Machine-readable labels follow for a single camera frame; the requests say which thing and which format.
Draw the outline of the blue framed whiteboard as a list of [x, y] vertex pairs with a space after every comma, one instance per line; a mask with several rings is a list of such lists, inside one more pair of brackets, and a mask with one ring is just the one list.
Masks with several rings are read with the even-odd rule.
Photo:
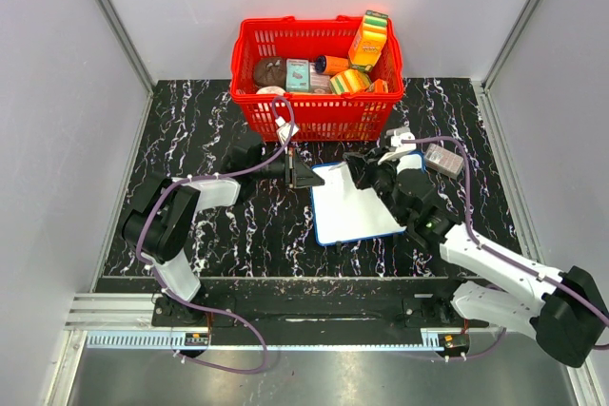
[[317, 243], [330, 246], [402, 234], [399, 225], [375, 190], [358, 190], [349, 167], [329, 171], [338, 163], [319, 164], [313, 171], [325, 184], [310, 190]]

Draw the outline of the black whiteboard marker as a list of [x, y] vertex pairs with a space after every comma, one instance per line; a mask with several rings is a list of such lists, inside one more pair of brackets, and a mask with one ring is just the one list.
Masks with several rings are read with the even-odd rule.
[[341, 168], [344, 168], [344, 167], [348, 167], [348, 164], [346, 162], [340, 162], [338, 164], [332, 165], [329, 168], [329, 171], [333, 171], [333, 170], [336, 170], [336, 169], [341, 169]]

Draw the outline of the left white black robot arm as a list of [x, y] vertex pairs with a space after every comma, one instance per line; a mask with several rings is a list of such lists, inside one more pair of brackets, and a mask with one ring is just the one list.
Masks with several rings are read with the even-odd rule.
[[321, 186], [324, 179], [308, 166], [293, 147], [280, 156], [264, 154], [260, 134], [248, 131], [228, 152], [223, 173], [248, 170], [236, 178], [223, 178], [180, 184], [171, 190], [160, 208], [154, 210], [164, 191], [175, 178], [153, 173], [137, 189], [118, 229], [122, 240], [134, 249], [149, 216], [152, 222], [144, 237], [142, 257], [159, 273], [178, 298], [173, 315], [185, 325], [196, 325], [206, 314], [206, 289], [192, 271], [185, 244], [195, 216], [215, 207], [243, 203], [259, 181], [282, 180], [293, 188]]

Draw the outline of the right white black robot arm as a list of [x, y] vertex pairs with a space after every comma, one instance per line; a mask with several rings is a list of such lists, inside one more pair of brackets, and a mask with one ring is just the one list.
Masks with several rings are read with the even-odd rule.
[[434, 300], [437, 322], [486, 321], [533, 339], [554, 360], [579, 368], [599, 349], [608, 308], [586, 270], [568, 271], [531, 261], [474, 231], [446, 209], [435, 186], [419, 170], [400, 165], [392, 153], [375, 148], [346, 153], [352, 183], [372, 190], [406, 236], [423, 251], [489, 281], [473, 281]]

